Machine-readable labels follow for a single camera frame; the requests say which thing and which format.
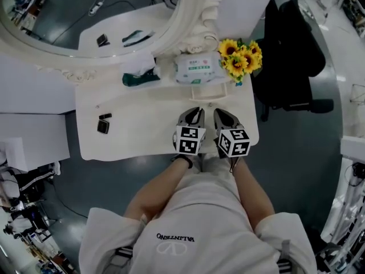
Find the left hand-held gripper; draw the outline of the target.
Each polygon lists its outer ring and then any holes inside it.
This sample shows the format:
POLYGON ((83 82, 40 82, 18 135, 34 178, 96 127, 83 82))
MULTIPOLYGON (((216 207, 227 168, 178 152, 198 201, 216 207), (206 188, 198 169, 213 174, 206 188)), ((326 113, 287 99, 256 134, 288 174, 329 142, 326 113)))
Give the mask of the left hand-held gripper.
POLYGON ((194 107, 183 112, 178 119, 172 136, 173 146, 178 154, 198 155, 205 140, 205 111, 194 107))

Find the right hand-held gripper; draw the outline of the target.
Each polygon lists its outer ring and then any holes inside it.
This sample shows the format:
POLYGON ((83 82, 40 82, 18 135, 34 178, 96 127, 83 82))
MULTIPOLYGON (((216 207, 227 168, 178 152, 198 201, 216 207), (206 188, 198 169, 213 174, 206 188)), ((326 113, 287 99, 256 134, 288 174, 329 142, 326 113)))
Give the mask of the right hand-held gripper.
POLYGON ((217 134, 214 141, 221 159, 242 157, 249 153, 251 140, 236 116, 216 108, 214 126, 217 134))

